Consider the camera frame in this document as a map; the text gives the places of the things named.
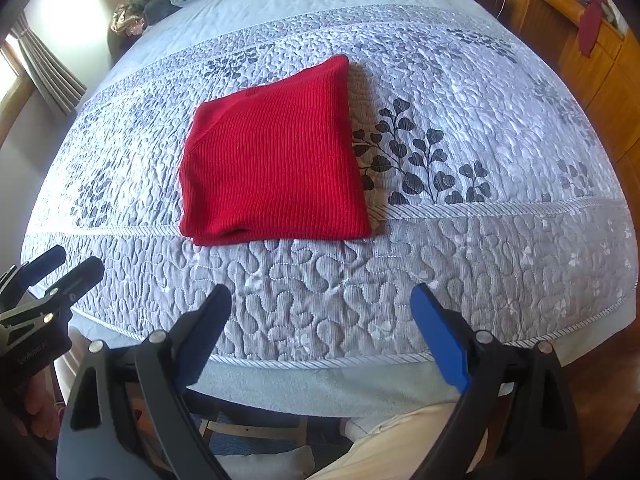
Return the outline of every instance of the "wooden cabinet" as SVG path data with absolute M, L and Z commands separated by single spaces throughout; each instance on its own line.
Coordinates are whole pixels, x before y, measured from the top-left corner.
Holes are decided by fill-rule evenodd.
M 508 25 L 562 78 L 583 109 L 604 83 L 623 43 L 622 35 L 602 22 L 589 57 L 578 48 L 578 24 L 584 7 L 578 0 L 507 0 Z
M 590 57 L 583 56 L 578 47 L 577 34 L 574 34 L 564 44 L 557 72 L 585 110 L 604 83 L 612 66 L 613 59 L 599 43 L 593 47 Z
M 617 162 L 640 138 L 638 90 L 619 65 L 614 65 L 587 108 L 587 117 L 612 162 Z
M 577 0 L 506 0 L 506 23 L 553 68 L 611 159 L 640 234 L 640 45 L 602 22 L 589 57 L 578 48 Z

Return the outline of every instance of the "beige curtain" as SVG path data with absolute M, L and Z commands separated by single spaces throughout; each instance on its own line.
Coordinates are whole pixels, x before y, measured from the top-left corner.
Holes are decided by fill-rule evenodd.
M 25 70 L 54 114 L 59 118 L 74 115 L 76 106 L 86 92 L 85 86 L 29 28 L 24 12 L 12 27 L 11 34 L 18 39 Z

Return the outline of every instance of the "red cloth hanging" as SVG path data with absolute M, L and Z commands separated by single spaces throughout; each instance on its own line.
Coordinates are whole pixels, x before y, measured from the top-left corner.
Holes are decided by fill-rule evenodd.
M 348 71 L 334 56 L 201 104 L 180 164 L 182 234 L 199 246 L 369 237 Z
M 589 1 L 589 6 L 580 17 L 580 22 L 578 22 L 578 45 L 580 46 L 580 52 L 586 57 L 591 56 L 591 51 L 598 39 L 604 0 Z

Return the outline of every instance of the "light blue bedspread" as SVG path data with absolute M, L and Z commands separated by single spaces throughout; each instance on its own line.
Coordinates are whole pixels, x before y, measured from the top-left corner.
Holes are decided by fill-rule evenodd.
M 338 53 L 351 61 L 376 235 L 194 247 L 177 231 L 177 168 L 197 105 Z M 408 307 L 419 282 L 512 344 L 590 328 L 568 359 L 635 312 L 635 234 L 602 146 L 552 70 L 471 0 L 199 0 L 170 16 L 86 103 L 53 163 L 23 259 L 55 243 L 70 263 L 94 254 L 106 265 L 77 314 L 133 339 L 227 285 L 217 371 L 249 383 L 290 373 L 290 385 L 315 374 L 311 391 L 287 394 L 284 409 L 305 413 L 396 412 L 450 395 L 431 373 L 416 388 L 402 371 L 431 365 Z M 365 364 L 394 366 L 346 371 Z M 367 413 L 354 374 L 369 384 Z M 205 374 L 200 387 L 280 405 L 274 391 L 256 400 L 225 384 Z M 309 406 L 328 391 L 333 409 Z

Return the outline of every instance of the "blue gripper pad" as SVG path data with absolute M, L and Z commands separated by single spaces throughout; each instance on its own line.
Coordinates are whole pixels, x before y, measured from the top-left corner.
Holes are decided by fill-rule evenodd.
M 462 394 L 471 381 L 466 361 L 468 342 L 456 338 L 456 335 L 462 338 L 466 332 L 461 330 L 463 327 L 452 325 L 461 321 L 468 327 L 466 321 L 457 312 L 445 311 L 424 283 L 414 286 L 410 304 L 414 321 L 442 377 Z

